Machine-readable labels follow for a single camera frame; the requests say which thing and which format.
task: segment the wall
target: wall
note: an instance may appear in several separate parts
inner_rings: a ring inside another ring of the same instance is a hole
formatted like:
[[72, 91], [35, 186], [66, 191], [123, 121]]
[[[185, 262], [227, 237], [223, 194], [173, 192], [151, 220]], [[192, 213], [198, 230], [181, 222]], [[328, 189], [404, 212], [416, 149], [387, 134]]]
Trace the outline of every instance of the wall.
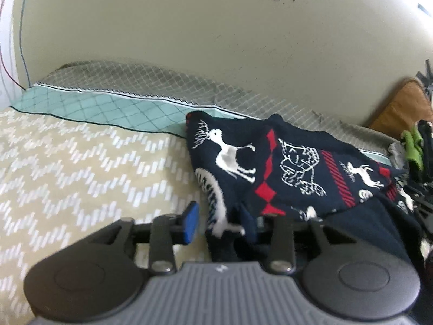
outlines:
[[32, 80], [76, 60], [141, 60], [362, 122], [433, 57], [412, 0], [27, 2]]
[[[14, 0], [5, 0], [0, 19], [0, 46], [4, 64], [9, 74], [18, 79], [15, 67], [14, 38], [12, 35], [12, 7]], [[0, 66], [0, 110], [21, 96], [21, 89], [8, 77]]]

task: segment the bed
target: bed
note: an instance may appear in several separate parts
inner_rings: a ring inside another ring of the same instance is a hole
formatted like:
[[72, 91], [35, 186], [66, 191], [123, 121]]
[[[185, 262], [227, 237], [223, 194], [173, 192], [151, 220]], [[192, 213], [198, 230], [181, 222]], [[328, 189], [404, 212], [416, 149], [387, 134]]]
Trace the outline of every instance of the bed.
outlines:
[[[394, 139], [240, 88], [145, 64], [68, 64], [0, 113], [0, 322], [32, 312], [22, 291], [40, 259], [120, 217], [137, 223], [201, 206], [194, 242], [176, 261], [207, 260], [207, 202], [185, 143], [185, 115], [264, 119], [323, 130], [389, 164]], [[146, 247], [136, 262], [147, 265]]]

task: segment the red wire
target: red wire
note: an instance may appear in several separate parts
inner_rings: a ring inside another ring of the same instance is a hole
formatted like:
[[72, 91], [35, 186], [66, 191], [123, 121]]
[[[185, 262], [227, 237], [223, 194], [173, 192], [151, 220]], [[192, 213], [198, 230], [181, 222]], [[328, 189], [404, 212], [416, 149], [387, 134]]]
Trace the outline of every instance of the red wire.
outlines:
[[[1, 19], [1, 12], [3, 11], [3, 6], [4, 6], [4, 2], [5, 2], [5, 0], [1, 0], [1, 5], [0, 5], [0, 19]], [[4, 64], [4, 61], [3, 61], [3, 55], [1, 54], [1, 47], [0, 47], [0, 61], [1, 61], [1, 64], [2, 64], [2, 66], [3, 66], [3, 68], [4, 68], [4, 70], [5, 70], [5, 72], [6, 72], [6, 74], [8, 75], [8, 77], [12, 80], [12, 82], [14, 82], [17, 86], [19, 86], [22, 90], [25, 90], [25, 88], [21, 85], [21, 84], [19, 84], [10, 74], [9, 74], [9, 72], [8, 72], [8, 70], [7, 70], [7, 68], [6, 68], [6, 66], [5, 66], [5, 64]]]

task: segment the reindeer antler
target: reindeer antler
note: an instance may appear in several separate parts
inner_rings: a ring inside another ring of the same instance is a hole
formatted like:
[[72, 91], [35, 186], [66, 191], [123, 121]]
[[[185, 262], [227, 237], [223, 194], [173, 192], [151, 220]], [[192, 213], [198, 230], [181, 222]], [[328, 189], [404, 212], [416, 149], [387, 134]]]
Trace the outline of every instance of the reindeer antler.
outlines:
[[194, 136], [194, 146], [192, 149], [196, 149], [200, 144], [202, 144], [209, 135], [209, 127], [207, 126], [207, 123], [204, 122], [202, 119], [198, 123], [198, 129]]

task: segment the gray checkered fabric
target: gray checkered fabric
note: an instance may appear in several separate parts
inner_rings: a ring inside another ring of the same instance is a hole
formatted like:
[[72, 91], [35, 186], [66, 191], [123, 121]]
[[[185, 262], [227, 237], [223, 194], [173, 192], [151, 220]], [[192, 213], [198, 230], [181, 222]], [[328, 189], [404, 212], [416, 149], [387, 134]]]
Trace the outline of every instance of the gray checkered fabric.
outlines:
[[359, 149], [385, 155], [388, 146], [395, 142], [385, 134], [298, 107], [285, 99], [271, 98], [213, 80], [146, 64], [75, 62], [64, 65], [38, 84], [64, 90], [103, 91], [136, 98], [163, 96], [199, 106], [214, 105], [258, 119], [277, 113], [294, 126], [310, 131], [326, 131]]

